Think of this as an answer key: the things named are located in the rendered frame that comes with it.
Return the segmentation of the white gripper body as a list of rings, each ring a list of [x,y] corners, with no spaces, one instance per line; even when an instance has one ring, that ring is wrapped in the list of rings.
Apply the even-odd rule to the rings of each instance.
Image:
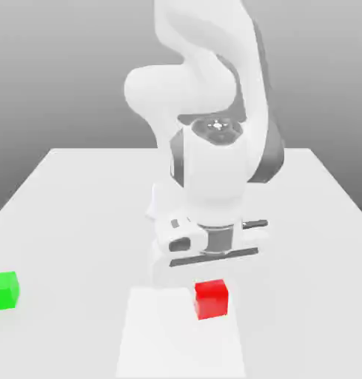
[[[259,248],[250,247],[221,254],[175,257],[152,248],[152,285],[155,288],[176,288],[231,278],[242,272],[248,257],[258,253]]]

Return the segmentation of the small green cube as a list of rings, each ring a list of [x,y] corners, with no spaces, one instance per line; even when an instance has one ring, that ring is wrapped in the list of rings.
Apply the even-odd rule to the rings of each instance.
[[[0,272],[0,310],[14,309],[20,295],[19,280],[15,272]]]

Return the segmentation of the small red cube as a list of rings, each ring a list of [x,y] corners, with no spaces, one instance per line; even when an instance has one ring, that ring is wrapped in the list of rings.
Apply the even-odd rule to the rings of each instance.
[[[195,311],[199,320],[225,316],[229,292],[223,279],[195,284]]]

